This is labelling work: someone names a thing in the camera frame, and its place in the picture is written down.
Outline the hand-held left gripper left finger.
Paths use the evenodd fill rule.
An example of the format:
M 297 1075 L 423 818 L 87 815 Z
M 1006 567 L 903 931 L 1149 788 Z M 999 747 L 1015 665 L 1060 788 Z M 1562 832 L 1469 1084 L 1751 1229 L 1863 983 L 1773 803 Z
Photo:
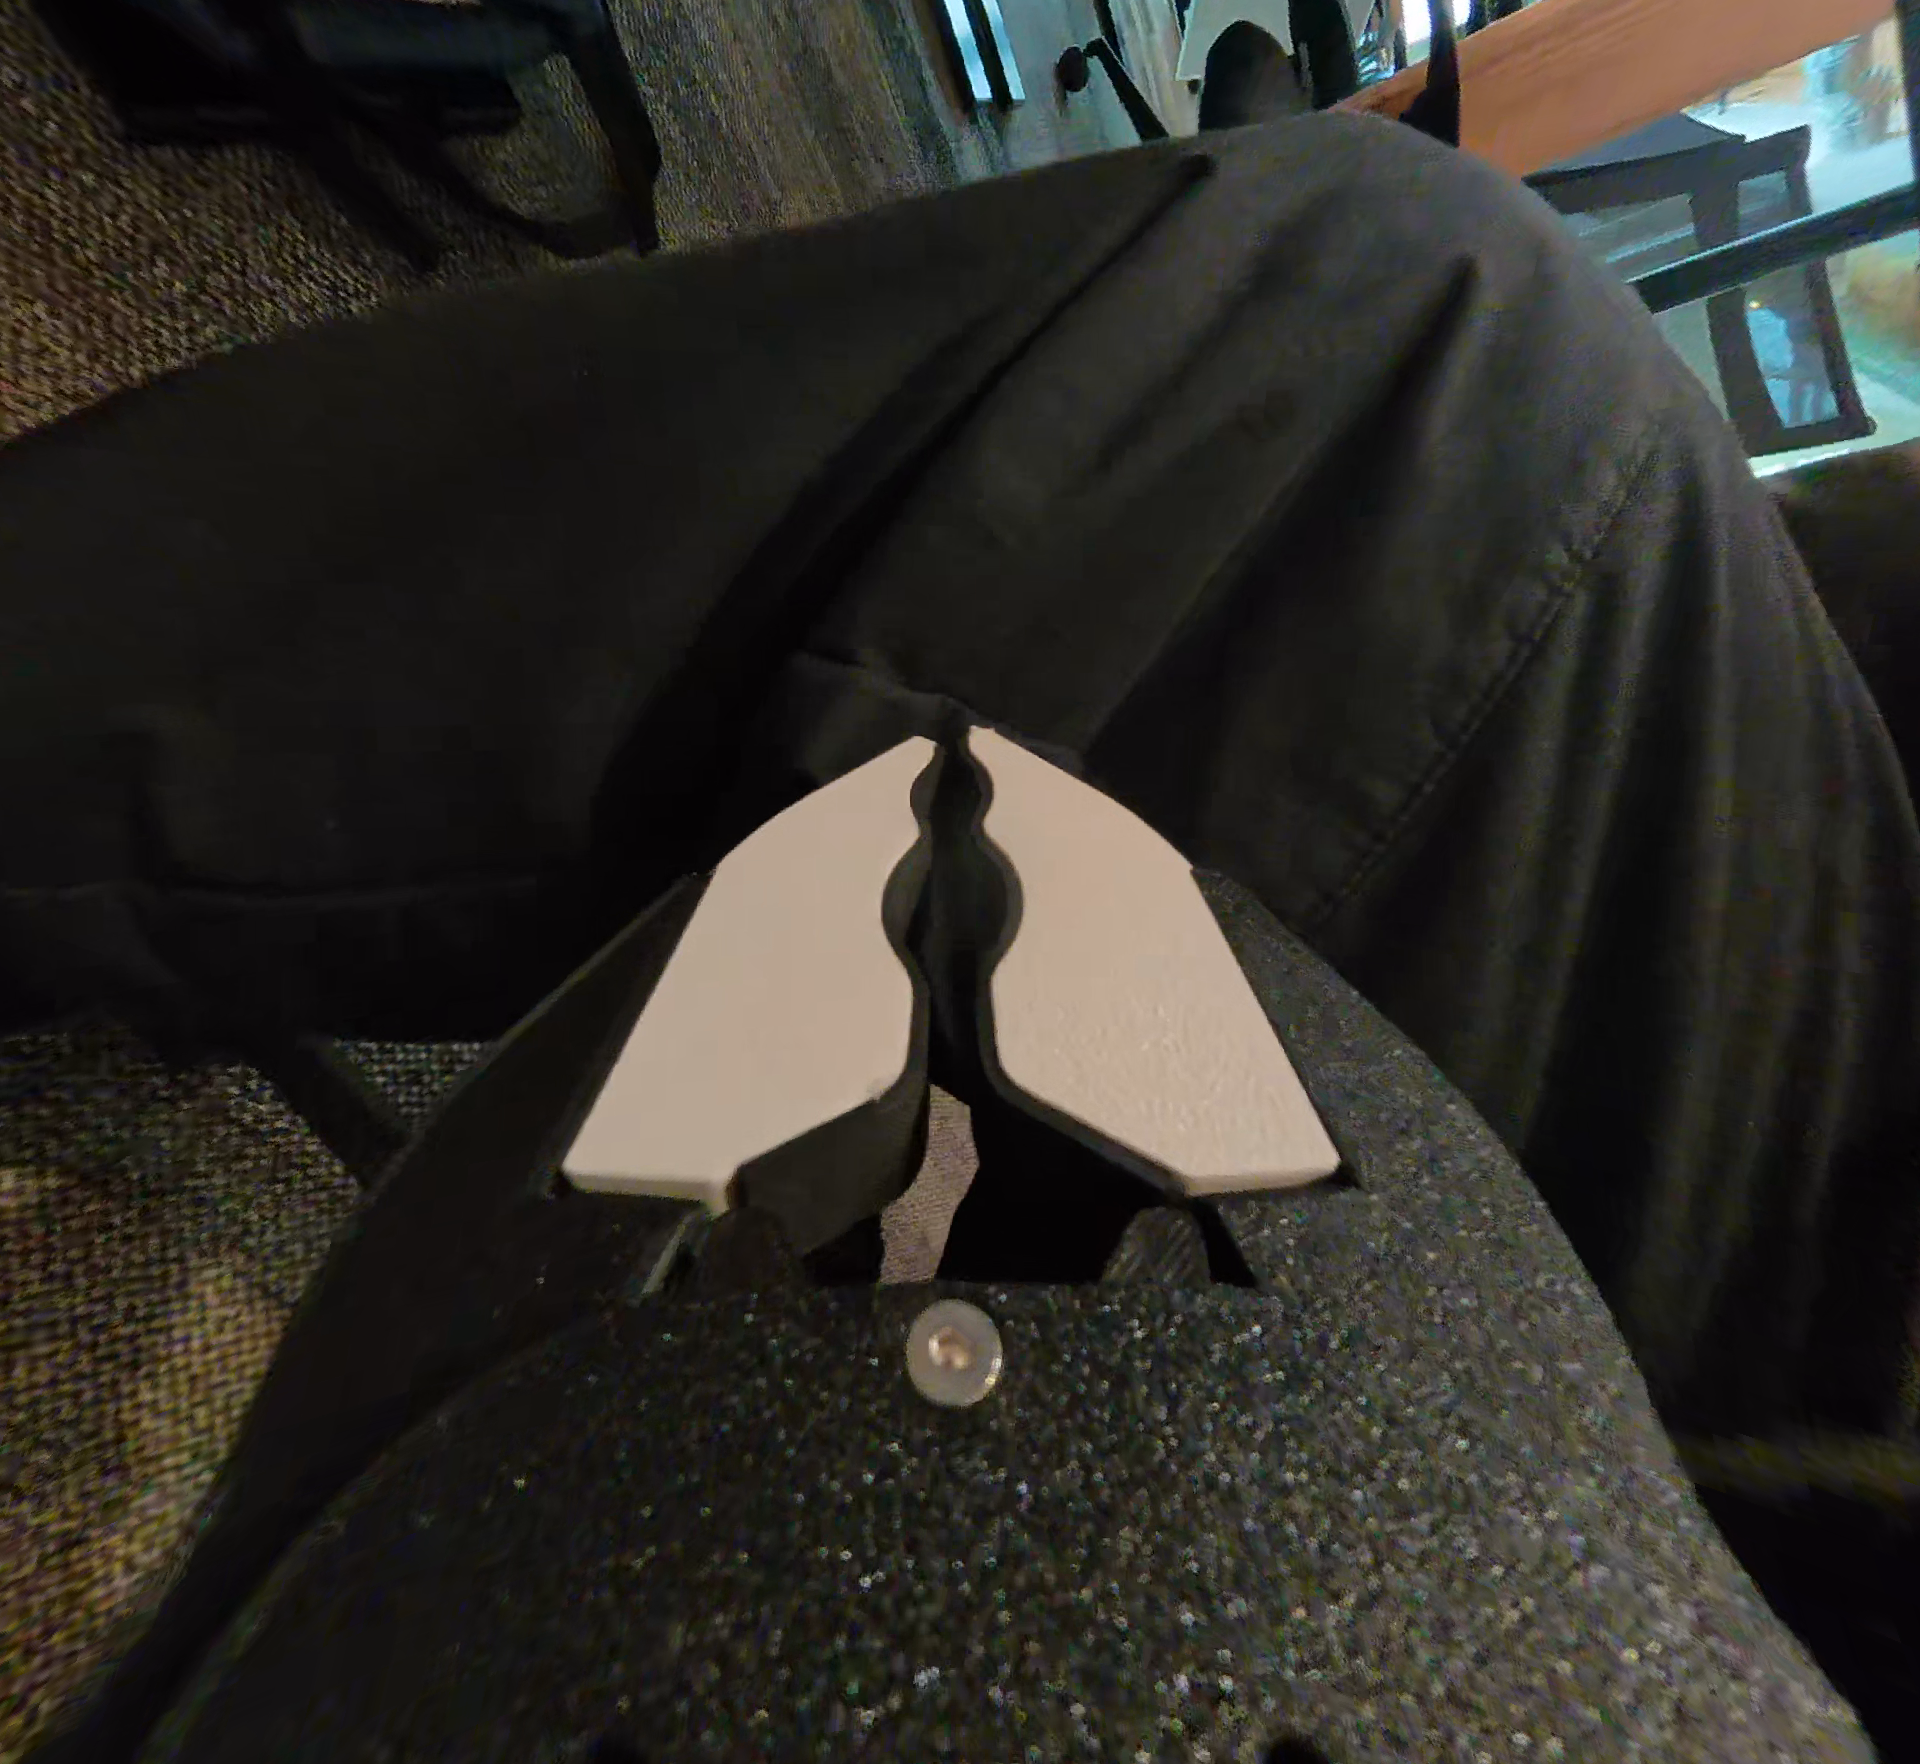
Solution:
M 966 794 L 964 743 L 911 736 L 752 829 L 612 1057 L 569 1186 L 759 1212 L 805 1260 L 877 1221 L 924 1150 L 914 931 Z

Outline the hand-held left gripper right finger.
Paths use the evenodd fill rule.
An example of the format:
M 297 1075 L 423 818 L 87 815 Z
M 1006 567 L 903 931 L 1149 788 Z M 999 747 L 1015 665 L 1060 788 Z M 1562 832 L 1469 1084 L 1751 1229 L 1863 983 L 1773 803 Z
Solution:
M 1342 1152 L 1189 858 L 1083 778 L 954 747 L 958 1270 L 1252 1270 L 1233 1200 Z

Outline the person's black trouser leg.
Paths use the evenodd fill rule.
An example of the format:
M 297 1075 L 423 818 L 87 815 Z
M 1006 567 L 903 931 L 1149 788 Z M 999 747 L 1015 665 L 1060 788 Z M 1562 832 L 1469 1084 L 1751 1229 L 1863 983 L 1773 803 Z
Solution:
M 1684 1441 L 1893 1438 L 1902 492 L 1344 113 L 329 323 L 4 450 L 4 1022 L 479 1034 L 951 699 L 1472 1098 Z

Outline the black chair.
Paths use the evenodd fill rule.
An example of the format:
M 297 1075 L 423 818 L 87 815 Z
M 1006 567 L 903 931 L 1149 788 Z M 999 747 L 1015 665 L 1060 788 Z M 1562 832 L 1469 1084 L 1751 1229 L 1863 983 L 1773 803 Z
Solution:
M 1527 183 L 1590 255 L 1637 282 L 1812 215 L 1810 152 L 1806 125 L 1746 137 L 1675 114 Z M 1746 456 L 1812 452 L 1877 428 L 1823 260 L 1687 302 L 1659 323 Z

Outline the wooden table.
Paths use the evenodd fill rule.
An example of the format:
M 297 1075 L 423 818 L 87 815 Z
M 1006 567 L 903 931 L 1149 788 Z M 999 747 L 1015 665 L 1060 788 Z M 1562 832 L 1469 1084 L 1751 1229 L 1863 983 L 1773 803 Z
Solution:
M 1540 0 L 1456 44 L 1461 148 L 1525 176 L 1897 14 L 1897 0 Z

